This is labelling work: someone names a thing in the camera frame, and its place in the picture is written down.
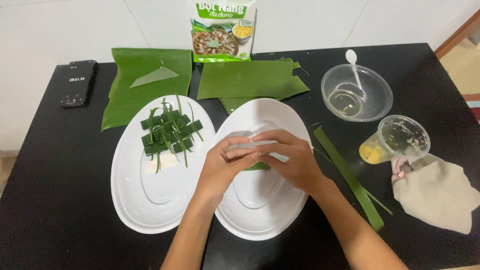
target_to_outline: black table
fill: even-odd
[[[359,145],[379,121],[352,123],[327,110],[320,81],[345,51],[319,49],[261,53],[255,60],[292,57],[310,74],[295,70],[311,91],[285,100],[306,126],[320,122],[360,182],[393,212],[377,209],[385,227],[380,236],[412,269],[443,269],[480,264],[480,209],[473,211],[469,235],[427,225],[407,215],[393,198],[389,163],[369,165]],[[355,48],[358,64],[378,72],[391,86],[389,114],[420,122],[432,141],[431,153],[462,166],[480,189],[480,126],[427,44]],[[195,98],[201,65],[192,75]],[[124,127],[100,132],[114,63],[99,64],[91,104],[64,110],[57,106],[53,75],[30,126],[0,202],[0,269],[158,269],[176,229],[146,235],[118,218],[110,193],[110,167]],[[218,99],[198,101],[218,129],[227,114]],[[363,215],[334,167],[319,165]],[[214,217],[204,269],[346,269],[348,264],[325,216],[309,198],[297,219],[280,235],[260,242],[238,238]]]

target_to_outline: cloth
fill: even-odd
[[[412,164],[393,160],[392,171],[395,199],[407,214],[439,228],[470,233],[480,192],[462,167],[428,154]]]

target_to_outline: hand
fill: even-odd
[[[252,150],[265,154],[274,152],[289,157],[285,163],[269,155],[261,155],[258,160],[274,168],[292,186],[311,195],[319,179],[324,177],[313,157],[309,143],[295,137],[292,133],[275,129],[260,133],[253,137],[252,141],[277,141],[277,143],[258,145]]]
[[[233,178],[242,170],[253,166],[260,156],[260,152],[255,152],[251,148],[236,148],[228,151],[226,149],[231,145],[249,142],[248,137],[228,137],[210,149],[194,196],[206,200],[216,208]]]

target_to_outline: flour package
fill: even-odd
[[[210,3],[189,0],[193,61],[249,61],[255,28],[255,1]]]

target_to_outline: yellow filling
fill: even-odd
[[[233,33],[234,33],[237,37],[248,37],[248,36],[250,36],[250,35],[253,33],[253,27],[249,27],[249,26],[239,26],[239,25],[237,25],[237,26],[233,29]]]
[[[364,161],[370,164],[378,164],[383,162],[382,156],[385,155],[385,152],[378,145],[372,148],[362,144],[359,148],[359,154]]]

